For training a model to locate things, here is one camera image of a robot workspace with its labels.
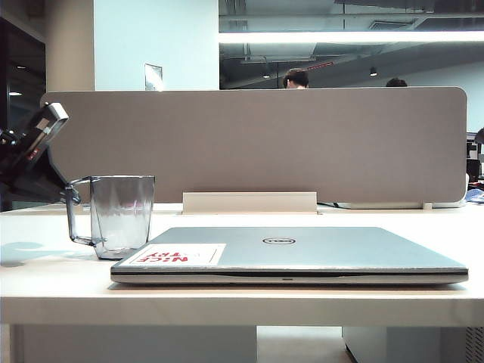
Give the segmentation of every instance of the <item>white desk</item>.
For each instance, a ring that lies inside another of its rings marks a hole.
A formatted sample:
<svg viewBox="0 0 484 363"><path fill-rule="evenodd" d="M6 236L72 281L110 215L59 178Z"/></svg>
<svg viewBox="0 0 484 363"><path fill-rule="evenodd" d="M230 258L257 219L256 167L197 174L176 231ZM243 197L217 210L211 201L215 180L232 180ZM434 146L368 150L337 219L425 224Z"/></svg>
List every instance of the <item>white desk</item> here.
<svg viewBox="0 0 484 363"><path fill-rule="evenodd" d="M176 226L378 226L469 266L447 287L124 287L112 262L72 243L63 206L0 214L2 323L14 326L484 326L484 207L321 209L314 216L183 216L156 205L154 237ZM88 216L79 217L79 230Z"/></svg>

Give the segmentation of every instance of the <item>white wall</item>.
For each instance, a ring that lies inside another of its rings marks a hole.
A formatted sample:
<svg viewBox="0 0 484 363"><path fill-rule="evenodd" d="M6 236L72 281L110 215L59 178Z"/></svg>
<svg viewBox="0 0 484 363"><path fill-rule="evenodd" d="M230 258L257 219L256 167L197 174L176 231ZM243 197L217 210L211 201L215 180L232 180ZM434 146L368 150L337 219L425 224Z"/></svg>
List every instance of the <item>white wall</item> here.
<svg viewBox="0 0 484 363"><path fill-rule="evenodd" d="M94 0L47 0L45 71L48 92L93 91Z"/></svg>
<svg viewBox="0 0 484 363"><path fill-rule="evenodd" d="M425 72L399 74L408 85L456 85L467 93L467 131L477 132L484 127L484 62L462 64ZM379 76L358 83L355 87L381 87L389 79Z"/></svg>
<svg viewBox="0 0 484 363"><path fill-rule="evenodd" d="M167 90L219 89L218 0L95 0L95 89L144 90L144 64Z"/></svg>

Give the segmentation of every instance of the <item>glass mug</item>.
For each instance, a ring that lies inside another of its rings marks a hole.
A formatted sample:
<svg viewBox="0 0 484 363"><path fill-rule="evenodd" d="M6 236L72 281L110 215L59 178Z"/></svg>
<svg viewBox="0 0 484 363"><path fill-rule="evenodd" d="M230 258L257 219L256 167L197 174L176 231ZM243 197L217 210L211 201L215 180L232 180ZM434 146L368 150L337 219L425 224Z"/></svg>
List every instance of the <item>glass mug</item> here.
<svg viewBox="0 0 484 363"><path fill-rule="evenodd" d="M91 237L76 232L76 185L89 183ZM99 259L122 259L147 242L153 209L154 176L87 176L66 185L70 239L93 246Z"/></svg>

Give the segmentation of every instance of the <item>person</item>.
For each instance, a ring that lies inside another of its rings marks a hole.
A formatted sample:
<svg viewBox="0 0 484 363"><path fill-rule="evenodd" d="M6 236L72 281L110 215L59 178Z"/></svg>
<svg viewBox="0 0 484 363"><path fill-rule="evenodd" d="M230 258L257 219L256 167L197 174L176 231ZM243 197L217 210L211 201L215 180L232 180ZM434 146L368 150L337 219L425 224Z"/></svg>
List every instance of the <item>person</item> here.
<svg viewBox="0 0 484 363"><path fill-rule="evenodd" d="M395 77L386 83L386 87L407 87L407 82L403 79Z"/></svg>
<svg viewBox="0 0 484 363"><path fill-rule="evenodd" d="M303 68L288 70L282 83L284 88L309 88L308 71Z"/></svg>

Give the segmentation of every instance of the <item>silver laptop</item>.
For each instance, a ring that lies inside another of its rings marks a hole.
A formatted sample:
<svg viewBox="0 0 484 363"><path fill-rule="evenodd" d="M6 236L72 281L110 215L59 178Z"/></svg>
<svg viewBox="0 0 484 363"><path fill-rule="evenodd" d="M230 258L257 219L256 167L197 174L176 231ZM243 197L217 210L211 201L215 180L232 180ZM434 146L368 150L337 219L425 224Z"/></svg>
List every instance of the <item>silver laptop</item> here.
<svg viewBox="0 0 484 363"><path fill-rule="evenodd" d="M171 228L111 268L130 284L452 284L467 268L382 228Z"/></svg>

